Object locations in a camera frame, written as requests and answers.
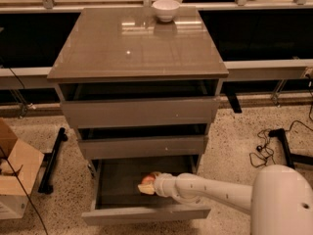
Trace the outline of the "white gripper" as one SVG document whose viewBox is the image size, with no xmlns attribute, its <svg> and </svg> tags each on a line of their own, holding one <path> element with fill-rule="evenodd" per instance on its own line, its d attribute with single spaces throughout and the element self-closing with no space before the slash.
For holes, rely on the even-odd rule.
<svg viewBox="0 0 313 235">
<path fill-rule="evenodd" d="M 138 189 L 141 193 L 146 195 L 153 195 L 157 193 L 159 196 L 167 197 L 177 197 L 178 191 L 176 189 L 176 177 L 169 173 L 161 173 L 159 171 L 153 171 L 150 173 L 155 177 L 153 184 L 139 184 Z"/>
</svg>

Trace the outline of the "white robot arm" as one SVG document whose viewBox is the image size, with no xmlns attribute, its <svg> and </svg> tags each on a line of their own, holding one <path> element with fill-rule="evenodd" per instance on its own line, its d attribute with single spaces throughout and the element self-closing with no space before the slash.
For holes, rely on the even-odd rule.
<svg viewBox="0 0 313 235">
<path fill-rule="evenodd" d="M 203 198 L 250 215 L 251 235 L 313 235 L 313 189 L 296 170 L 279 164 L 262 168 L 252 185 L 182 173 L 152 172 L 140 192 L 197 206 Z"/>
</svg>

